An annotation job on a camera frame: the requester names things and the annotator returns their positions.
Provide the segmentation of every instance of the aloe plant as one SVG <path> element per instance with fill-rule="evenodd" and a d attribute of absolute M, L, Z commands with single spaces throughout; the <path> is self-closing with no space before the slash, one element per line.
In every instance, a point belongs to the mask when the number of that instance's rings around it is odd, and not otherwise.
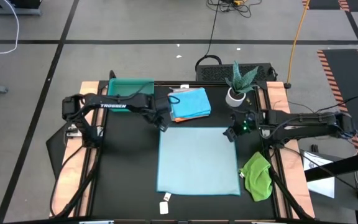
<path fill-rule="evenodd" d="M 251 83 L 254 81 L 256 73 L 258 72 L 258 68 L 259 66 L 256 66 L 253 70 L 241 76 L 239 64 L 234 61 L 232 81 L 230 82 L 228 78 L 225 78 L 226 83 L 233 89 L 236 94 L 247 93 L 252 90 L 252 87 L 256 86 L 251 85 Z"/>

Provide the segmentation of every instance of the black tabletop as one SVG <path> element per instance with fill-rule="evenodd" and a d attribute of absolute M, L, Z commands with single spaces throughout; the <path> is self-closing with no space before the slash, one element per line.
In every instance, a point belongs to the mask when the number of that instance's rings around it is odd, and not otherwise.
<path fill-rule="evenodd" d="M 228 127 L 231 125 L 225 102 L 226 86 L 206 87 L 211 115 L 171 126 Z M 156 86 L 155 96 L 170 92 Z M 246 107 L 256 110 L 254 93 L 247 94 Z M 272 197 L 254 202 L 241 180 L 241 196 L 172 195 L 169 213 L 161 215 L 164 193 L 156 192 L 160 131 L 134 113 L 108 112 L 100 166 L 94 187 L 91 215 L 131 220 L 253 220 L 274 218 Z M 237 163 L 242 167 L 261 148 L 257 132 L 236 141 Z"/>

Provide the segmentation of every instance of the potted plant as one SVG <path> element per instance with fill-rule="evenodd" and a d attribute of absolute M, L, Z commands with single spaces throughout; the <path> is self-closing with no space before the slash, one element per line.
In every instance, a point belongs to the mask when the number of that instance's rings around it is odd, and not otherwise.
<path fill-rule="evenodd" d="M 258 67 L 259 66 L 256 66 L 253 70 L 247 72 L 244 76 L 241 76 L 239 64 L 234 61 L 232 81 L 230 82 L 228 78 L 225 78 L 226 83 L 230 87 L 226 95 L 226 103 L 228 103 L 229 106 L 240 106 L 246 98 L 246 93 L 251 91 L 252 87 L 256 86 L 251 85 L 251 83 L 256 76 Z"/>

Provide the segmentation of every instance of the blue towel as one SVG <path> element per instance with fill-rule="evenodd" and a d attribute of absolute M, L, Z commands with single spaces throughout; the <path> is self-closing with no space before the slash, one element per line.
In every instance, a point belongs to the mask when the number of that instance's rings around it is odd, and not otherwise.
<path fill-rule="evenodd" d="M 204 88 L 182 93 L 171 93 L 170 96 L 175 96 L 180 100 L 178 104 L 172 104 L 174 118 L 192 118 L 211 113 L 211 105 Z"/>
<path fill-rule="evenodd" d="M 226 128 L 168 128 L 160 133 L 157 191 L 240 195 L 236 147 Z"/>

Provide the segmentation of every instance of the paper tag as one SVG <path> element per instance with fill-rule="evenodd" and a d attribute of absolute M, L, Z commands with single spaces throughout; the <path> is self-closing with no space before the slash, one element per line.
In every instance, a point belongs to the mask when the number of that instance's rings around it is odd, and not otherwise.
<path fill-rule="evenodd" d="M 160 202 L 160 214 L 168 214 L 168 202 Z"/>
<path fill-rule="evenodd" d="M 171 193 L 165 193 L 164 195 L 164 201 L 169 202 L 169 199 L 171 198 Z"/>

